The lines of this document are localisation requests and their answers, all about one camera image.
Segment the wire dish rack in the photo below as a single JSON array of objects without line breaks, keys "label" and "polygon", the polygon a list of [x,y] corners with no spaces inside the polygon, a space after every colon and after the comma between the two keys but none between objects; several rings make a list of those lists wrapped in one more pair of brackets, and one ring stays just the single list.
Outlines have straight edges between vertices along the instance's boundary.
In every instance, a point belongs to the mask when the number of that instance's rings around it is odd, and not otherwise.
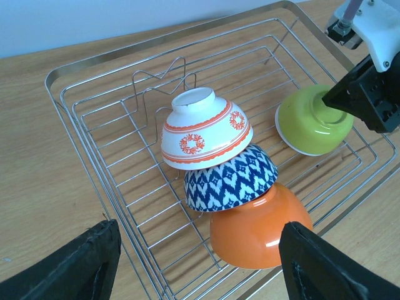
[{"label": "wire dish rack", "polygon": [[279,1],[58,67],[46,89],[140,299],[286,299],[278,243],[299,221],[342,242],[384,214],[399,133],[322,96],[353,63]]}]

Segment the blue patterned bowl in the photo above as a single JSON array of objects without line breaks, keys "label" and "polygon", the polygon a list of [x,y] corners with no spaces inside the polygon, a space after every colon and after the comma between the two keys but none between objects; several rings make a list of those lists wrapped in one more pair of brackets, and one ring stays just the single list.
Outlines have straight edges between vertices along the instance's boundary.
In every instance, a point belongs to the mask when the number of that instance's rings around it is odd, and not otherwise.
[{"label": "blue patterned bowl", "polygon": [[251,143],[222,164],[186,171],[186,204],[199,212],[232,209],[264,194],[277,178],[276,165],[261,147]]}]

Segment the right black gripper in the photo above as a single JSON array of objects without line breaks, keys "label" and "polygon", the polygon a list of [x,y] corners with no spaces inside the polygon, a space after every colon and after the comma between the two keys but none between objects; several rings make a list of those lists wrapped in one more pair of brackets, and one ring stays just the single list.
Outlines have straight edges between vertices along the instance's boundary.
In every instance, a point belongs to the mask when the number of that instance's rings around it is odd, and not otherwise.
[{"label": "right black gripper", "polygon": [[324,104],[361,119],[377,133],[399,126],[399,54],[378,72],[370,55],[349,71],[323,97]]}]

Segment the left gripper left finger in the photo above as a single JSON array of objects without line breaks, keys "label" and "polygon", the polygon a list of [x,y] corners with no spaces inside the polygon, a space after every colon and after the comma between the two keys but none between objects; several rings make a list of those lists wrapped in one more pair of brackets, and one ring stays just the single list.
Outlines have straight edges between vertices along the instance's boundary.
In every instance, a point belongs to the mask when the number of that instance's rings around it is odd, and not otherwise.
[{"label": "left gripper left finger", "polygon": [[121,234],[103,220],[31,267],[1,282],[1,299],[109,299]]}]

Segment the yellow bowl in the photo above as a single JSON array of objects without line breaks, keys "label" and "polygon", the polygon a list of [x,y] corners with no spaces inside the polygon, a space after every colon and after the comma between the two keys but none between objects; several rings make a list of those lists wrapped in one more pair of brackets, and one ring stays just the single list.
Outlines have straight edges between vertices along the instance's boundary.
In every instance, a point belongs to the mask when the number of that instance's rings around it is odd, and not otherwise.
[{"label": "yellow bowl", "polygon": [[354,116],[328,107],[328,85],[313,84],[288,95],[275,113],[276,129],[296,152],[321,156],[335,150],[350,133]]}]

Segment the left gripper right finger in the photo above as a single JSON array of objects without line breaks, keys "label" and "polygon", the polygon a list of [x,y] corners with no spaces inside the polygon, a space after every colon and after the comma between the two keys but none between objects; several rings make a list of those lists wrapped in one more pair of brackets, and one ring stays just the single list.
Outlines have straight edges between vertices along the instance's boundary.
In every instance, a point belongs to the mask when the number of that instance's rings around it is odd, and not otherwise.
[{"label": "left gripper right finger", "polygon": [[399,299],[399,287],[299,222],[284,225],[279,253],[289,299]]}]

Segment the red patterned bowl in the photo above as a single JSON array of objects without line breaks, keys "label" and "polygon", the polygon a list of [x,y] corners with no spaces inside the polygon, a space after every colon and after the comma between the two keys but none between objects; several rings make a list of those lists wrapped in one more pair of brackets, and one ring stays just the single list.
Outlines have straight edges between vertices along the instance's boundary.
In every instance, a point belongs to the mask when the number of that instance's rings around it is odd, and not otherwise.
[{"label": "red patterned bowl", "polygon": [[197,170],[230,160],[253,138],[243,110],[217,97],[210,87],[197,87],[176,96],[161,132],[164,162],[172,168]]}]

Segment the white bowl orange outside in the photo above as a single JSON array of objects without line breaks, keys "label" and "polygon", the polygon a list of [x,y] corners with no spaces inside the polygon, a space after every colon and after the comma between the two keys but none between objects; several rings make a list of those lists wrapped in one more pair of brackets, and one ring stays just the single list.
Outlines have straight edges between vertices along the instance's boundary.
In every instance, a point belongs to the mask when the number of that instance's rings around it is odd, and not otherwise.
[{"label": "white bowl orange outside", "polygon": [[210,240],[214,252],[226,263],[244,269],[281,265],[279,242],[286,223],[297,221],[308,229],[313,222],[298,197],[276,182],[253,201],[213,212]]}]

